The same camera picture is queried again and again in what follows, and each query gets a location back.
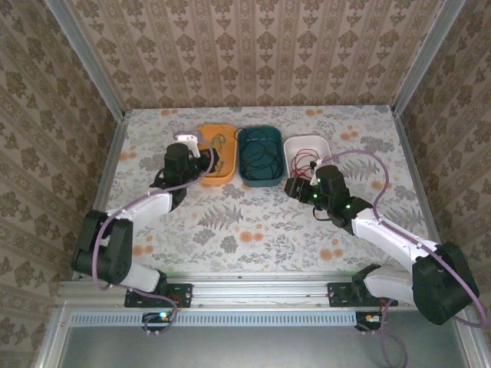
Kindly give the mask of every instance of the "wall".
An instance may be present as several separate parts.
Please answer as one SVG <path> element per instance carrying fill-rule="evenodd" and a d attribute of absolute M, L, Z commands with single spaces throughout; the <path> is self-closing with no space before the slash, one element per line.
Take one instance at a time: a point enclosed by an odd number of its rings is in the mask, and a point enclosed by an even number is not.
<path fill-rule="evenodd" d="M 126 109 L 390 104 L 443 0 L 68 0 Z"/>
<path fill-rule="evenodd" d="M 0 1 L 0 366 L 29 366 L 114 133 L 44 3 Z"/>
<path fill-rule="evenodd" d="M 491 1 L 466 2 L 403 122 L 441 238 L 462 247 L 489 310 Z"/>

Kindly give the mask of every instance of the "purple cable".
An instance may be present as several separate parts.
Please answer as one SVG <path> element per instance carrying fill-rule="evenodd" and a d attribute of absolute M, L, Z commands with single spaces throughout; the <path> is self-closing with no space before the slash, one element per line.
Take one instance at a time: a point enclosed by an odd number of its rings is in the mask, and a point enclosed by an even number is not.
<path fill-rule="evenodd" d="M 97 278 L 97 257 L 99 255 L 99 247 L 101 246 L 102 236 L 104 235 L 104 232 L 106 231 L 106 228 L 109 226 L 110 222 L 113 221 L 119 214 L 121 214 L 122 212 L 128 211 L 129 209 L 133 208 L 138 203 L 142 202 L 144 199 L 147 199 L 149 197 L 153 197 L 154 195 L 157 196 L 159 194 L 168 193 L 168 192 L 171 192 L 173 190 L 187 188 L 191 184 L 200 181 L 202 178 L 204 178 L 206 175 L 208 175 L 208 173 L 213 168 L 213 162 L 215 160 L 215 156 L 213 155 L 213 148 L 212 148 L 211 144 L 209 144 L 206 140 L 203 140 L 203 142 L 208 146 L 210 157 L 209 157 L 208 169 L 206 169 L 206 171 L 200 177 L 193 180 L 192 182 L 187 182 L 185 184 L 181 184 L 180 186 L 173 186 L 172 188 L 159 189 L 159 190 L 156 190 L 153 192 L 148 192 L 146 195 L 142 195 L 140 198 L 137 198 L 134 201 L 123 206 L 121 209 L 118 209 L 115 213 L 113 213 L 111 216 L 109 216 L 106 221 L 104 221 L 104 223 L 101 226 L 101 229 L 97 233 L 97 237 L 96 237 L 95 243 L 94 243 L 94 256 L 92 257 L 92 278 L 94 279 L 95 285 L 99 289 L 107 290 L 109 288 L 109 285 L 110 285 L 109 283 L 107 283 L 106 286 L 102 286 L 101 283 L 99 282 L 99 279 Z M 162 299 L 163 298 L 160 295 L 154 295 L 154 294 L 148 294 L 148 295 L 149 295 L 149 297 L 152 297 L 154 299 Z"/>
<path fill-rule="evenodd" d="M 380 165 L 382 166 L 382 169 L 384 170 L 385 184 L 384 184 L 384 187 L 382 188 L 381 192 L 378 193 L 377 198 L 375 198 L 375 200 L 374 200 L 373 210 L 374 210 L 374 214 L 375 214 L 375 217 L 377 218 L 377 220 L 383 226 L 385 226 L 386 228 L 388 228 L 392 232 L 395 232 L 397 235 L 407 239 L 409 242 L 413 243 L 414 245 L 421 247 L 426 253 L 428 253 L 433 258 L 435 258 L 437 260 L 437 262 L 440 263 L 442 265 L 442 267 L 445 268 L 457 280 L 457 282 L 460 284 L 460 286 L 462 286 L 462 288 L 467 292 L 467 294 L 473 300 L 474 304 L 477 306 L 477 309 L 479 311 L 479 315 L 481 316 L 481 321 L 477 324 L 477 323 L 470 322 L 468 320 L 464 320 L 460 317 L 455 316 L 454 318 L 456 320 L 458 320 L 460 323 L 462 323 L 466 326 L 470 326 L 470 327 L 479 327 L 479 328 L 485 327 L 488 324 L 488 320 L 486 317 L 486 311 L 484 310 L 484 306 L 481 304 L 481 302 L 479 301 L 477 296 L 474 294 L 472 289 L 469 287 L 469 285 L 467 285 L 466 282 L 443 259 L 441 259 L 440 256 L 438 256 L 435 252 L 431 251 L 426 245 L 420 244 L 419 241 L 416 240 L 415 238 L 413 238 L 409 235 L 406 235 L 405 233 L 403 233 L 399 229 L 395 228 L 394 226 L 392 226 L 390 224 L 387 224 L 384 220 L 381 220 L 381 217 L 377 211 L 377 205 L 378 205 L 378 201 L 382 198 L 384 193 L 387 191 L 387 188 L 389 187 L 389 170 L 387 169 L 387 167 L 385 166 L 385 164 L 381 160 L 381 158 L 376 156 L 372 152 L 365 151 L 363 149 L 356 149 L 356 150 L 350 149 L 348 151 L 344 151 L 344 152 L 338 153 L 336 155 L 333 155 L 331 157 L 328 157 L 326 159 L 323 159 L 322 164 L 328 163 L 329 161 L 332 161 L 333 159 L 337 159 L 339 157 L 342 157 L 342 156 L 345 156 L 345 155 L 348 155 L 351 153 L 360 153 L 362 155 L 368 155 L 368 156 L 374 158 L 378 163 L 380 163 Z"/>
<path fill-rule="evenodd" d="M 387 342 L 385 340 L 386 336 L 392 337 L 396 340 L 404 350 L 404 362 L 402 363 L 402 368 L 406 368 L 409 362 L 409 355 L 407 354 L 406 347 L 404 346 L 404 342 L 398 336 L 393 335 L 385 330 L 385 321 L 387 320 L 387 313 L 389 311 L 390 305 L 394 302 L 394 299 L 389 299 L 387 304 L 385 304 L 384 310 L 382 311 L 382 322 L 381 322 L 381 346 L 382 346 L 382 354 L 384 355 L 384 359 L 389 365 L 390 368 L 394 368 L 389 359 L 389 354 L 387 353 Z"/>
<path fill-rule="evenodd" d="M 389 336 L 396 343 L 398 343 L 399 346 L 400 346 L 400 348 L 402 349 L 402 351 L 404 353 L 404 362 L 403 362 L 402 368 L 405 368 L 407 366 L 407 364 L 409 363 L 409 354 L 408 354 L 407 349 L 406 349 L 406 344 L 403 342 L 403 340 L 399 336 L 394 335 L 394 334 L 392 334 L 392 333 L 390 333 L 390 332 L 388 332 L 386 330 L 384 331 L 384 336 L 382 337 L 381 331 L 382 331 L 382 327 L 383 327 L 384 322 L 385 322 L 386 319 L 387 319 L 387 314 L 385 314 L 385 317 L 382 314 L 382 322 L 381 322 L 381 328 L 380 328 L 380 330 L 370 330 L 368 327 L 366 327 L 363 324 L 358 324 L 358 326 L 364 328 L 367 332 L 371 332 L 373 335 L 379 334 L 379 336 L 381 338 L 382 354 L 384 355 L 385 362 L 389 365 L 390 368 L 392 368 L 393 366 L 392 366 L 392 363 L 389 361 L 389 356 L 387 354 L 387 347 L 386 347 L 385 337 L 386 336 Z"/>

